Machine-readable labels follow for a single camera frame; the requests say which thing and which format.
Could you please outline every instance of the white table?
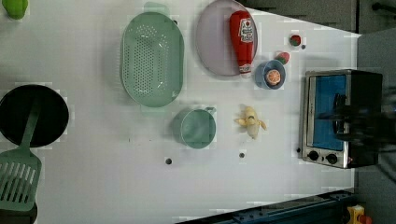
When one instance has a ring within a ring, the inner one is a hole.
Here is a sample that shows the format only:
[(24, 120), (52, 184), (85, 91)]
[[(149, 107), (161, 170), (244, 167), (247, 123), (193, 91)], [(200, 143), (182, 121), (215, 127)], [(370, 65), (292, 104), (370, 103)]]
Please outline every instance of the white table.
[[(120, 84), (121, 34), (145, 1), (31, 1), (22, 22), (1, 18), (0, 89), (46, 83), (72, 115), (60, 141), (34, 150), (43, 162), (37, 223), (173, 223), (353, 187), (353, 170), (304, 162), (296, 148), (305, 71), (356, 67), (358, 35), (250, 10), (260, 39), (254, 64), (278, 50), (291, 55), (282, 90), (267, 91), (201, 65), (193, 34), (209, 2), (160, 1), (186, 46), (183, 90), (160, 112), (142, 109)], [(305, 50), (290, 47), (292, 33)], [(189, 105), (218, 110), (207, 149), (186, 149), (167, 128)], [(267, 123), (256, 141), (233, 122), (242, 105)], [(4, 138), (0, 146), (14, 148)]]

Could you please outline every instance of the small red object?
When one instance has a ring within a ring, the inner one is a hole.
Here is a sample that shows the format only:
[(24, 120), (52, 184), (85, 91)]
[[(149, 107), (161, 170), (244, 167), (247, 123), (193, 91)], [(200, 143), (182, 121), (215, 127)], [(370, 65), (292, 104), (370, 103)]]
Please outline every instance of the small red object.
[(361, 222), (362, 224), (372, 224), (373, 223), (373, 220), (370, 217), (367, 217), (365, 215), (359, 216), (358, 221)]
[(299, 35), (292, 35), (290, 38), (290, 44), (294, 47), (301, 45), (301, 37)]
[(287, 52), (282, 52), (275, 57), (276, 60), (280, 61), (283, 64), (287, 64), (290, 59), (290, 55)]

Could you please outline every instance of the slotted spatula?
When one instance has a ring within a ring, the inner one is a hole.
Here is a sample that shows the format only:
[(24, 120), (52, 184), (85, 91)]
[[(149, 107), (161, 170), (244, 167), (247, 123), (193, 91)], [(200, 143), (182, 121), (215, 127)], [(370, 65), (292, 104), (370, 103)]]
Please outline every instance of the slotted spatula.
[(33, 100), (21, 144), (0, 154), (0, 209), (29, 211), (35, 204), (41, 161), (30, 151), (41, 106)]

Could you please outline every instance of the bottle cap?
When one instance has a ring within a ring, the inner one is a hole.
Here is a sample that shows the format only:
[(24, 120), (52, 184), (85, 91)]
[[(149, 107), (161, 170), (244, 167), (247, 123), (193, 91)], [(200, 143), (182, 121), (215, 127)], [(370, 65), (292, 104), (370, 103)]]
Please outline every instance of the bottle cap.
[(250, 78), (250, 77), (251, 77), (251, 72), (242, 73), (242, 74), (241, 74), (241, 77), (242, 77), (242, 78)]
[(367, 217), (365, 215), (359, 216), (358, 220), (362, 224), (372, 224), (373, 223), (373, 220), (370, 217)]

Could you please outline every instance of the pink plate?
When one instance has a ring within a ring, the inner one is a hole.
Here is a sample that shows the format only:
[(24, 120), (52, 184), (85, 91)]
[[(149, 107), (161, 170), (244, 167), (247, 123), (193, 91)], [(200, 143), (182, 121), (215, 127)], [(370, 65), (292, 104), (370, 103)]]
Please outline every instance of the pink plate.
[[(235, 11), (246, 10), (234, 0), (217, 0), (202, 12), (196, 30), (196, 48), (204, 66), (214, 74), (239, 75), (238, 63), (230, 38), (229, 18)], [(257, 51), (257, 29), (254, 24), (254, 50)]]

